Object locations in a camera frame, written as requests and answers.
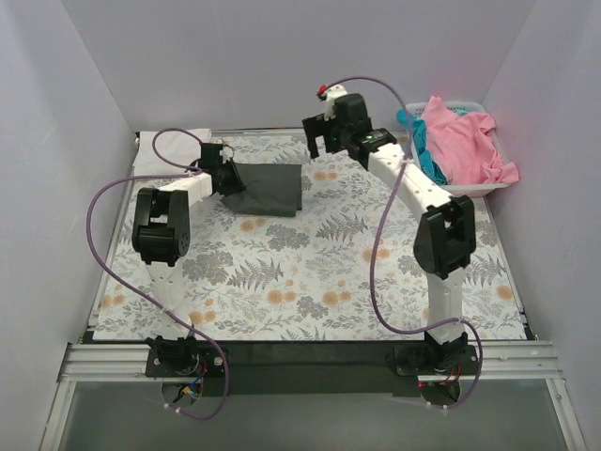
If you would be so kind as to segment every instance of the laundry basket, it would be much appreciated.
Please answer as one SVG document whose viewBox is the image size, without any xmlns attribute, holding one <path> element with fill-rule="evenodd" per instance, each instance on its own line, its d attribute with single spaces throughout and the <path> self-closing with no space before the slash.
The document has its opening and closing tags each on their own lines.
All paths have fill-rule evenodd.
<svg viewBox="0 0 601 451">
<path fill-rule="evenodd" d="M 480 103 L 476 103 L 475 101 L 446 101 L 445 106 L 451 111 L 456 110 L 464 110 L 464 111 L 480 111 L 485 113 L 485 108 Z M 407 109 L 410 113 L 412 113 L 416 117 L 420 117 L 424 112 L 425 106 L 427 102 L 422 103 L 410 103 L 407 105 Z M 497 138 L 497 133 L 493 130 L 492 132 L 492 144 L 495 146 L 495 149 L 502 156 L 503 161 L 505 163 L 509 163 L 509 159 L 505 152 L 501 148 L 501 144 L 499 144 L 499 139 Z M 413 154 L 413 160 L 415 163 L 420 166 L 420 160 L 417 156 L 417 150 L 415 149 L 415 145 L 411 142 L 411 153 Z M 482 185 L 445 185 L 440 188 L 444 188 L 449 193 L 453 193 L 453 195 L 460 196 L 463 194 L 468 195 L 469 197 L 482 197 L 483 195 L 487 195 L 495 191 L 498 188 L 506 188 L 509 186 L 507 183 L 487 183 Z"/>
</svg>

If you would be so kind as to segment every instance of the teal cloth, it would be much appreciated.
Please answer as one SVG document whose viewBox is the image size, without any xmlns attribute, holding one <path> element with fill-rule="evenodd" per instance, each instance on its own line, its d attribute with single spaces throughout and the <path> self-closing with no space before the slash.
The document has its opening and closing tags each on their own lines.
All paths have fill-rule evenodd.
<svg viewBox="0 0 601 451">
<path fill-rule="evenodd" d="M 396 114 L 396 120 L 406 129 L 409 127 L 407 114 L 407 110 L 399 110 Z M 425 148 L 425 121 L 415 117 L 411 113 L 409 114 L 411 116 L 411 126 L 413 127 L 413 142 L 415 143 L 415 150 L 417 150 L 417 157 L 420 160 L 422 171 L 437 185 L 446 185 L 447 178 L 444 177 L 440 167 L 432 160 L 432 155 Z"/>
</svg>

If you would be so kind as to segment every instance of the pink towel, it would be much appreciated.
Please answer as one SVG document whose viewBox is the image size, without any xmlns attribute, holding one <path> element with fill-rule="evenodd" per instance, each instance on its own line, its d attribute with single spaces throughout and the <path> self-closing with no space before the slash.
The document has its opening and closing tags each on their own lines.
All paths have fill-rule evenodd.
<svg viewBox="0 0 601 451">
<path fill-rule="evenodd" d="M 492 144 L 495 120 L 487 113 L 461 117 L 432 96 L 422 119 L 427 127 L 426 146 L 449 185 L 514 183 L 516 165 L 505 164 Z"/>
</svg>

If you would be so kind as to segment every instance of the wall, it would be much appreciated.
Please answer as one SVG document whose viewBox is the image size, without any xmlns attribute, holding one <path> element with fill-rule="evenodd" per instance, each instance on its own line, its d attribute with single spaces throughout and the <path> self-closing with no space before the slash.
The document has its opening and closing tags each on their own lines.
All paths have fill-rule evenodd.
<svg viewBox="0 0 601 451">
<path fill-rule="evenodd" d="M 299 127 L 324 83 L 482 101 L 533 0 L 63 0 L 135 130 Z M 353 84 L 380 126 L 398 106 Z"/>
<path fill-rule="evenodd" d="M 534 331 L 601 449 L 601 1 L 537 0 L 485 98 L 522 181 L 492 209 Z"/>
<path fill-rule="evenodd" d="M 133 135 L 58 0 L 0 2 L 0 448 L 38 449 L 100 270 L 85 210 Z M 98 209 L 106 250 L 120 193 Z"/>
</svg>

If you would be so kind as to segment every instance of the purple cable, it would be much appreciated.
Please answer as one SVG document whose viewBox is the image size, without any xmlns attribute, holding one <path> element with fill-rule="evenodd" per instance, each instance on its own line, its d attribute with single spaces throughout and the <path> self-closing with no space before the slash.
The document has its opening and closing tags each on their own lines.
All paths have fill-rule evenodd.
<svg viewBox="0 0 601 451">
<path fill-rule="evenodd" d="M 210 415 L 202 416 L 202 415 L 199 415 L 199 414 L 194 413 L 194 412 L 185 411 L 184 409 L 180 409 L 178 406 L 176 406 L 174 404 L 169 404 L 169 407 L 171 409 L 174 409 L 174 410 L 175 409 L 179 409 L 178 412 L 181 412 L 181 413 L 183 413 L 185 415 L 191 416 L 192 418 L 195 418 L 197 420 L 210 420 L 211 418 L 214 418 L 221 411 L 221 409 L 223 408 L 223 405 L 225 404 L 225 400 L 227 399 L 227 392 L 229 390 L 229 365 L 227 364 L 227 359 L 225 358 L 225 354 L 223 353 L 223 350 L 221 349 L 221 347 L 219 346 L 219 344 L 215 340 L 213 340 L 212 338 L 210 338 L 208 335 L 203 334 L 202 332 L 200 332 L 199 330 L 197 330 L 193 326 L 189 326 L 188 324 L 186 324 L 186 322 L 184 322 L 183 320 L 181 320 L 180 318 L 178 318 L 172 312 L 170 312 L 169 310 L 166 310 L 165 307 L 164 307 L 164 305 L 162 303 L 160 303 L 156 299 L 152 298 L 151 296 L 148 296 L 141 289 L 138 289 L 137 287 L 133 286 L 132 284 L 130 284 L 129 282 L 127 282 L 126 280 L 124 280 L 123 278 L 121 278 L 118 274 L 116 274 L 111 268 L 108 267 L 108 265 L 104 262 L 104 260 L 102 260 L 102 257 L 99 255 L 98 251 L 96 250 L 96 246 L 94 245 L 94 241 L 92 240 L 92 212 L 94 211 L 94 207 L 96 206 L 96 203 L 98 202 L 98 199 L 100 198 L 100 196 L 103 195 L 107 190 L 111 189 L 112 187 L 114 187 L 114 186 L 116 186 L 116 185 L 118 185 L 120 183 L 125 183 L 127 181 L 155 180 L 155 179 L 184 179 L 184 178 L 187 178 L 187 177 L 190 177 L 190 176 L 191 176 L 190 174 L 163 175 L 163 176 L 131 176 L 131 177 L 127 177 L 127 178 L 124 178 L 124 179 L 119 179 L 119 180 L 115 180 L 115 181 L 110 182 L 109 184 L 107 184 L 104 187 L 102 187 L 94 195 L 94 198 L 92 198 L 92 201 L 90 202 L 90 206 L 87 209 L 87 215 L 85 217 L 85 234 L 87 236 L 87 245 L 89 246 L 90 251 L 92 252 L 92 256 L 94 256 L 94 258 L 96 259 L 96 261 L 98 262 L 98 264 L 111 277 L 113 277 L 117 282 L 119 282 L 124 287 L 129 288 L 131 291 L 133 291 L 137 295 L 141 296 L 142 298 L 146 299 L 150 303 L 154 304 L 161 311 L 164 311 L 164 313 L 170 319 L 172 319 L 173 321 L 175 321 L 180 326 L 188 329 L 193 334 L 197 334 L 197 335 L 200 335 L 201 337 L 203 337 L 205 340 L 207 340 L 207 342 L 213 348 L 215 348 L 215 350 L 217 351 L 217 353 L 220 355 L 220 357 L 223 360 L 223 373 L 224 373 L 224 377 L 225 377 L 225 385 L 223 387 L 222 401 L 220 402 L 219 406 L 217 406 L 217 408 L 215 409 L 215 411 L 213 413 L 211 413 Z"/>
<path fill-rule="evenodd" d="M 176 163 L 176 162 L 172 162 L 171 160 L 167 160 L 165 157 L 163 157 L 159 153 L 159 151 L 157 150 L 157 139 L 163 133 L 167 133 L 167 132 L 180 132 L 180 133 L 187 134 L 188 136 L 191 136 L 196 141 L 198 141 L 198 144 L 200 146 L 203 145 L 203 142 L 200 140 L 200 138 L 198 136 L 196 136 L 194 133 L 188 132 L 187 130 L 179 129 L 177 127 L 171 127 L 169 129 L 162 129 L 161 131 L 157 132 L 157 134 L 154 135 L 154 138 L 152 138 L 152 150 L 154 150 L 154 153 L 157 155 L 157 157 L 159 157 L 161 160 L 163 160 L 167 164 L 171 164 L 174 167 L 179 167 L 181 169 L 187 169 L 189 171 L 198 172 L 199 169 L 197 167 L 195 167 L 195 166 L 187 166 L 186 164 L 179 164 L 179 163 Z"/>
<path fill-rule="evenodd" d="M 352 80 L 366 80 L 369 82 L 374 82 L 374 83 L 378 83 L 379 85 L 382 85 L 384 87 L 386 87 L 389 91 L 391 91 L 393 93 L 393 95 L 396 97 L 396 99 L 399 101 L 399 103 L 401 104 L 401 107 L 406 111 L 407 113 L 407 120 L 408 120 L 408 144 L 411 144 L 411 140 L 413 138 L 413 125 L 411 123 L 411 114 L 409 113 L 409 111 L 407 110 L 407 107 L 405 106 L 405 103 L 403 102 L 403 100 L 401 99 L 401 96 L 398 94 L 398 92 L 396 92 L 396 89 L 394 89 L 392 86 L 390 86 L 389 84 L 387 84 L 386 82 L 383 82 L 381 80 L 379 80 L 378 78 L 374 78 L 374 77 L 366 77 L 366 76 L 356 76 L 356 77 L 347 77 L 347 78 L 343 78 L 342 80 L 338 80 L 337 82 L 334 82 L 330 85 L 327 86 L 327 88 L 330 88 L 334 85 L 339 85 L 341 83 L 344 82 L 349 82 Z M 388 214 L 390 213 L 391 207 L 393 206 L 393 202 L 394 199 L 396 198 L 396 194 L 398 193 L 398 189 L 401 186 L 401 180 L 403 178 L 403 175 L 405 174 L 405 168 L 407 167 L 407 158 L 408 155 L 410 155 L 410 152 L 407 152 L 405 150 L 405 158 L 403 159 L 403 162 L 401 163 L 401 169 L 398 173 L 398 176 L 396 177 L 396 180 L 394 181 L 394 186 L 393 186 L 393 190 L 391 191 L 391 195 L 388 198 L 388 202 L 386 203 L 386 207 L 384 208 L 384 211 L 382 213 L 382 217 L 379 220 L 379 224 L 378 224 L 378 230 L 376 231 L 376 238 L 374 239 L 374 247 L 372 249 L 372 257 L 371 257 L 371 261 L 369 263 L 369 294 L 371 296 L 371 301 L 372 301 L 372 306 L 374 307 L 374 312 L 376 312 L 376 316 L 378 317 L 379 322 L 389 331 L 394 332 L 395 334 L 400 334 L 400 335 L 414 335 L 414 334 L 421 334 L 427 331 L 431 331 L 432 329 L 436 329 L 437 327 L 443 326 L 445 324 L 451 324 L 453 322 L 461 322 L 463 324 L 465 324 L 466 326 L 468 326 L 471 331 L 473 332 L 474 337 L 476 338 L 476 343 L 478 345 L 478 353 L 479 355 L 479 359 L 478 359 L 478 367 L 476 369 L 476 375 L 473 379 L 473 383 L 470 386 L 470 389 L 468 389 L 468 391 L 466 392 L 466 394 L 464 396 L 462 396 L 460 399 L 458 399 L 456 402 L 454 402 L 453 404 L 450 404 L 448 406 L 446 406 L 447 409 L 451 409 L 454 407 L 459 407 L 461 404 L 463 404 L 472 394 L 472 392 L 474 391 L 474 389 L 476 388 L 476 385 L 478 384 L 478 380 L 480 379 L 480 374 L 482 373 L 482 362 L 484 359 L 484 350 L 482 348 L 482 341 L 480 339 L 480 336 L 478 335 L 478 333 L 476 332 L 475 327 L 473 327 L 473 325 L 467 321 L 466 319 L 460 319 L 460 318 L 449 318 L 449 319 L 444 319 L 443 321 L 439 321 L 439 322 L 435 322 L 434 324 L 430 324 L 428 326 L 424 326 L 424 327 L 420 327 L 419 329 L 415 329 L 412 331 L 405 331 L 402 329 L 397 329 L 393 326 L 391 326 L 386 319 L 384 319 L 384 317 L 382 317 L 381 312 L 379 311 L 378 308 L 378 301 L 376 300 L 376 256 L 378 254 L 378 246 L 379 246 L 379 240 L 382 236 L 382 232 L 384 231 L 384 226 L 386 225 L 386 220 L 388 219 Z M 440 406 L 440 405 L 434 405 L 434 407 L 437 407 L 439 409 L 445 409 L 444 406 Z"/>
</svg>

